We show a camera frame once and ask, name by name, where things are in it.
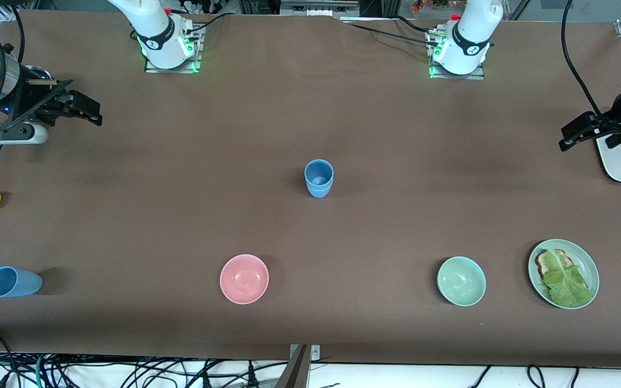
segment pink bowl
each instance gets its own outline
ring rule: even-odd
[[[256,302],[265,293],[270,275],[254,255],[238,255],[227,261],[219,275],[219,287],[236,304]]]

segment blue cup lying on its side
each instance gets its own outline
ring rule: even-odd
[[[335,170],[326,160],[316,159],[306,165],[303,171],[306,176],[306,186],[311,196],[322,198],[327,196],[335,181]]]
[[[37,273],[14,267],[0,268],[0,297],[30,295],[41,288],[42,278]]]

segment green bowl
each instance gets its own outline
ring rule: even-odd
[[[586,304],[579,307],[564,307],[550,300],[550,291],[548,287],[543,282],[543,278],[540,276],[540,271],[538,270],[538,265],[535,263],[535,259],[543,253],[543,251],[547,251],[548,249],[562,249],[567,253],[567,256],[574,262],[574,264],[579,267],[579,273],[584,278],[586,285],[589,286],[589,291],[593,295],[591,300]],[[553,306],[560,307],[560,309],[567,310],[576,310],[581,309],[583,307],[588,306],[591,302],[596,299],[596,295],[598,294],[598,287],[601,285],[601,280],[598,277],[598,270],[596,268],[596,263],[589,256],[586,251],[584,251],[581,246],[574,244],[571,241],[566,240],[546,240],[536,246],[533,251],[530,253],[530,258],[528,258],[528,277],[530,278],[530,284],[533,285],[533,288],[538,292],[538,294],[543,297],[543,299],[547,300],[548,303]]]
[[[485,287],[483,270],[469,258],[449,258],[440,266],[438,289],[443,297],[457,306],[468,307],[480,302]]]

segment bowl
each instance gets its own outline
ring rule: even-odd
[[[267,290],[269,272],[254,255],[238,255],[227,261],[219,275],[219,287],[231,302],[251,304]]]
[[[449,258],[440,266],[438,289],[443,297],[457,306],[468,307],[480,302],[485,287],[483,270],[469,258]]]
[[[538,255],[543,253],[543,251],[547,251],[548,249],[562,249],[578,267],[579,273],[581,273],[581,276],[584,278],[586,285],[589,286],[589,291],[593,295],[589,302],[579,307],[564,307],[550,300],[550,290],[548,290],[548,287],[543,282],[543,278],[540,275],[538,265],[535,262],[535,259],[538,257]],[[567,310],[582,309],[583,307],[591,304],[591,302],[596,299],[596,295],[598,294],[598,287],[599,285],[601,285],[601,280],[598,277],[598,269],[596,268],[596,263],[594,263],[594,260],[591,258],[591,256],[589,256],[589,254],[584,251],[581,246],[578,246],[571,241],[560,239],[546,240],[535,246],[533,251],[530,253],[530,258],[528,258],[528,277],[530,278],[530,284],[533,285],[533,288],[538,292],[541,297],[543,297],[543,299],[547,300],[548,303],[552,304],[555,307],[560,307],[560,309]]]

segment white floor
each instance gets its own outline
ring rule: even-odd
[[[255,362],[261,366],[272,361]],[[186,363],[189,372],[197,372],[202,368],[202,362]],[[212,368],[210,373],[244,373],[247,371],[246,361],[227,361]],[[261,382],[279,378],[284,366],[274,366],[256,373]],[[478,379],[483,366],[441,366],[441,365],[374,365],[374,364],[313,364],[308,379],[308,388],[327,388],[337,385],[338,388],[468,388]],[[183,371],[180,364],[173,371]],[[134,368],[126,365],[102,366],[72,366],[67,369],[67,375],[80,388],[119,388],[124,379],[133,373]],[[569,388],[574,368],[542,368],[547,388]],[[0,368],[0,379],[5,374]],[[185,385],[185,378],[178,375],[163,375],[173,378],[177,388]],[[212,379],[212,386],[218,388],[225,385],[231,378]],[[25,380],[25,388],[36,388]],[[143,386],[145,378],[139,380],[138,386]],[[16,379],[10,378],[7,387],[17,386]],[[175,383],[169,380],[156,379],[150,383],[150,388],[173,388]],[[202,380],[194,384],[193,388],[200,388]],[[240,384],[229,385],[238,388]],[[494,366],[485,376],[478,388],[534,388],[527,378],[526,368],[517,366]],[[621,369],[582,369],[576,381],[575,388],[621,388]]]

